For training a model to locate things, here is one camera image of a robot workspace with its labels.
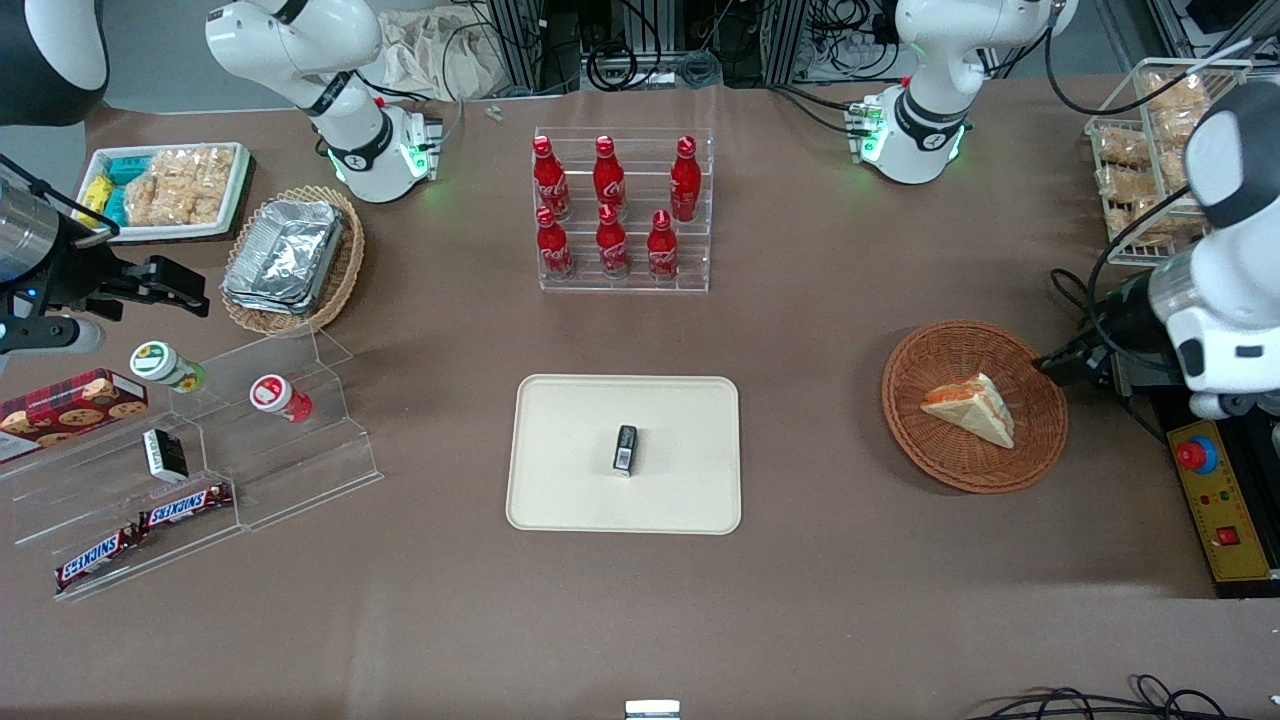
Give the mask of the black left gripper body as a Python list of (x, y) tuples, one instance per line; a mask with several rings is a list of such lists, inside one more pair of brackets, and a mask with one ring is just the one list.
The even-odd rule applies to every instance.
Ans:
[(1167, 378), (1167, 333), (1149, 301), (1149, 277), (1133, 275), (1097, 299), (1062, 347), (1062, 383), (1114, 386), (1137, 375)]

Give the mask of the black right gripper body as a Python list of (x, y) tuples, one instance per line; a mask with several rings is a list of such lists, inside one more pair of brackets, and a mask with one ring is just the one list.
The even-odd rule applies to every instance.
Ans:
[(92, 231), (69, 217), (58, 219), (58, 238), (40, 274), (40, 311), (69, 310), (108, 322), (123, 318), (124, 304), (150, 304), (151, 295), (131, 273), (137, 268), (115, 256), (108, 243), (76, 245)]

